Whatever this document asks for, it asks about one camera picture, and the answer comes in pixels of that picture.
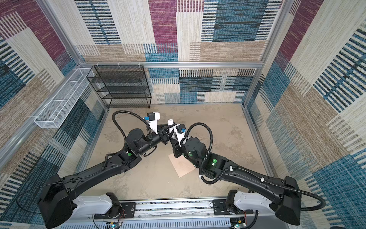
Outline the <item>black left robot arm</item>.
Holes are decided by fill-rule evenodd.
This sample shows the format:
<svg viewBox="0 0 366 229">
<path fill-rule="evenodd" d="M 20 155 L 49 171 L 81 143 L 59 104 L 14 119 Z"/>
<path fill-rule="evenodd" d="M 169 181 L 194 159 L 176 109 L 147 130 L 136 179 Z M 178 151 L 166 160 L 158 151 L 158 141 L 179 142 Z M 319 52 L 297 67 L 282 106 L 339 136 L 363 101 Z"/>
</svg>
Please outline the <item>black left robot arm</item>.
<svg viewBox="0 0 366 229">
<path fill-rule="evenodd" d="M 170 128 L 170 125 L 158 125 L 157 132 L 148 136 L 141 129 L 133 129 L 125 138 L 123 149 L 104 162 L 65 177 L 50 177 L 38 201 L 45 227 L 52 229 L 66 222 L 77 208 L 73 201 L 78 196 L 110 177 L 131 170 L 142 161 L 144 153 L 159 143 L 167 144 L 171 137 Z"/>
</svg>

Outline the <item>pink envelope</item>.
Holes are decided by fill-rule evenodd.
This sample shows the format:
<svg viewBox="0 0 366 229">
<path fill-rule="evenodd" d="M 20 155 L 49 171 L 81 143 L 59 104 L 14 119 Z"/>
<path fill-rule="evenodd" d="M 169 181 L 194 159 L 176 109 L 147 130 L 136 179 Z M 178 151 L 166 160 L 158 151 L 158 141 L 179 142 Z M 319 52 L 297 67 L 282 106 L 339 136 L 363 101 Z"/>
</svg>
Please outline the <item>pink envelope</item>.
<svg viewBox="0 0 366 229">
<path fill-rule="evenodd" d="M 184 156 L 176 158 L 174 154 L 170 154 L 168 157 L 179 178 L 182 178 L 183 176 L 196 169 L 194 165 L 189 162 Z"/>
</svg>

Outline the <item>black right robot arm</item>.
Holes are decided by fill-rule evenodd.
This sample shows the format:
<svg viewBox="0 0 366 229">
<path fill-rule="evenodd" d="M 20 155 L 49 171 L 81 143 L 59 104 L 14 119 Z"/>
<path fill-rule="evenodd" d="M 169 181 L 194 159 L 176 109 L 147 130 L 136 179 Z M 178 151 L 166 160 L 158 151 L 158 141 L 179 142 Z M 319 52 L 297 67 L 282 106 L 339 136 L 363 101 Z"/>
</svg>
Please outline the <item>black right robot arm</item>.
<svg viewBox="0 0 366 229">
<path fill-rule="evenodd" d="M 239 166 L 224 156 L 212 153 L 213 135 L 206 146 L 197 137 L 187 138 L 185 131 L 171 131 L 170 142 L 176 156 L 183 155 L 195 168 L 204 183 L 212 185 L 220 180 L 231 182 L 267 198 L 268 208 L 285 223 L 300 225 L 301 193 L 296 180 L 265 176 Z"/>
</svg>

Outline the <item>white glue stick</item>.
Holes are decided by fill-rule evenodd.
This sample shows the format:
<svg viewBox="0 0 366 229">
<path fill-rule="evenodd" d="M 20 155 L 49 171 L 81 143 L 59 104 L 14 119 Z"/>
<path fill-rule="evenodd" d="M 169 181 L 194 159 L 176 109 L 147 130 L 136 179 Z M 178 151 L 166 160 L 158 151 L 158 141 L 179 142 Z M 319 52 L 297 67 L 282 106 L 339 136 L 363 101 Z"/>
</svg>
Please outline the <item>white glue stick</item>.
<svg viewBox="0 0 366 229">
<path fill-rule="evenodd" d="M 172 129 L 174 127 L 174 120 L 168 119 L 168 125 L 169 125 L 169 128 Z"/>
</svg>

